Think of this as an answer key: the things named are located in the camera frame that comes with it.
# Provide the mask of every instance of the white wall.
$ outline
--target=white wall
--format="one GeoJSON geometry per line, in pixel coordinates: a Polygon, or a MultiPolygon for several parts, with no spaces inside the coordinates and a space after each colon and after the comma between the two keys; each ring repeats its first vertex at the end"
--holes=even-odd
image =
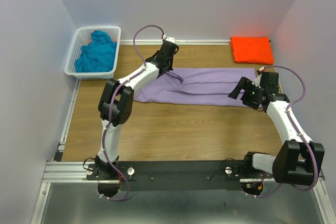
{"type": "MultiPolygon", "coordinates": [[[[298,71],[307,85],[294,112],[304,130],[324,145],[323,171],[336,210],[336,0],[295,0],[271,43],[275,62],[298,71]]],[[[294,76],[280,72],[289,99],[301,95],[294,76]]]]}
{"type": "Polygon", "coordinates": [[[0,223],[30,223],[74,88],[74,30],[61,0],[0,0],[0,223]]]}
{"type": "MultiPolygon", "coordinates": [[[[122,39],[161,25],[178,39],[272,36],[294,0],[63,0],[77,27],[114,24],[122,39]]],[[[158,39],[151,29],[139,38],[158,39]]]]}

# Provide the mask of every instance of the screw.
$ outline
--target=screw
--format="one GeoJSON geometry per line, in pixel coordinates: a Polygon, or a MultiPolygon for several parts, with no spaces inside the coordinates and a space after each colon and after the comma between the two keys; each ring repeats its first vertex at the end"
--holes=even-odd
{"type": "Polygon", "coordinates": [[[127,169],[127,174],[132,176],[134,174],[135,170],[133,169],[133,167],[130,167],[127,169]]]}
{"type": "Polygon", "coordinates": [[[92,170],[86,170],[86,175],[92,175],[93,174],[93,171],[92,170]]]}
{"type": "Polygon", "coordinates": [[[225,173],[226,173],[226,174],[231,174],[231,173],[232,173],[232,169],[231,169],[231,167],[226,167],[226,168],[225,168],[225,173]]]}

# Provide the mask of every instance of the blue cloth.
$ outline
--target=blue cloth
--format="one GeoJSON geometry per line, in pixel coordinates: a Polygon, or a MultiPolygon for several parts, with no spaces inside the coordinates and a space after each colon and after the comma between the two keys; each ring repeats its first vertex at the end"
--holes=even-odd
{"type": "Polygon", "coordinates": [[[91,34],[92,42],[82,46],[75,62],[76,72],[109,72],[113,69],[117,43],[102,31],[91,34]]]}

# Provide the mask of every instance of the cable connector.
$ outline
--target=cable connector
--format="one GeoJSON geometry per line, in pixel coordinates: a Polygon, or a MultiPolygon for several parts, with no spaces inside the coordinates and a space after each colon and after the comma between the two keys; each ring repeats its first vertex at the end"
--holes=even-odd
{"type": "Polygon", "coordinates": [[[297,136],[304,136],[306,133],[304,131],[301,131],[300,133],[297,134],[297,136]]]}
{"type": "Polygon", "coordinates": [[[265,67],[261,67],[257,70],[257,74],[261,75],[261,73],[264,72],[264,71],[265,71],[265,67]]]}

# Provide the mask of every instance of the gray floor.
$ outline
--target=gray floor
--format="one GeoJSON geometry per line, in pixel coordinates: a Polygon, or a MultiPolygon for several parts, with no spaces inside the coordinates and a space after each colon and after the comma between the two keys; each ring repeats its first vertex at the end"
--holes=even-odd
{"type": "MultiPolygon", "coordinates": [[[[265,184],[266,189],[274,185],[265,184]]],[[[123,202],[100,199],[95,184],[53,184],[42,223],[323,223],[312,191],[283,185],[264,199],[240,191],[132,192],[123,202]]]]}

